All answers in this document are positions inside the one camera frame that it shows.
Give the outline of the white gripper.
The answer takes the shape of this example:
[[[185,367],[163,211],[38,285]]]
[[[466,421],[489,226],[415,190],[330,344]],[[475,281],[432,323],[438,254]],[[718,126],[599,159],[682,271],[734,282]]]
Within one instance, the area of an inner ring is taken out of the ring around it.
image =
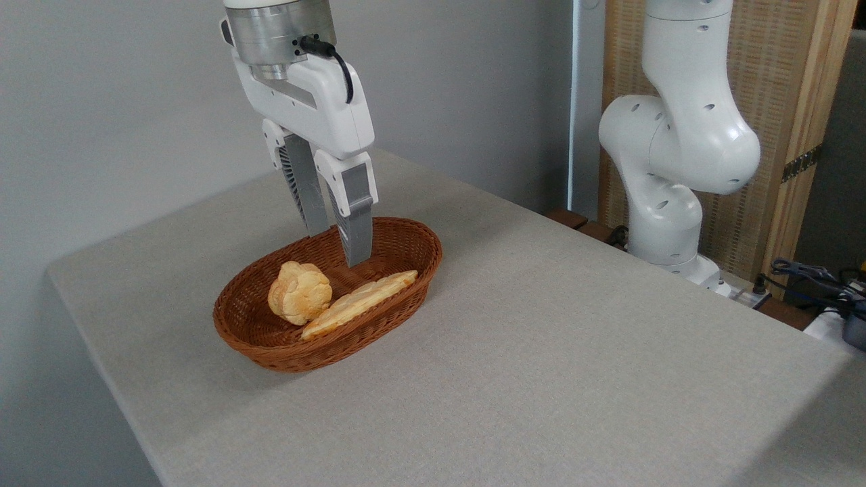
[[[288,65],[285,79],[262,81],[236,49],[230,53],[248,101],[266,118],[262,130],[270,158],[288,183],[307,233],[329,229],[319,173],[327,182],[347,266],[365,262],[372,251],[371,207],[380,198],[365,152],[375,133],[359,75],[349,69],[355,95],[347,103],[336,62],[307,56]],[[313,155],[309,142],[324,151]]]

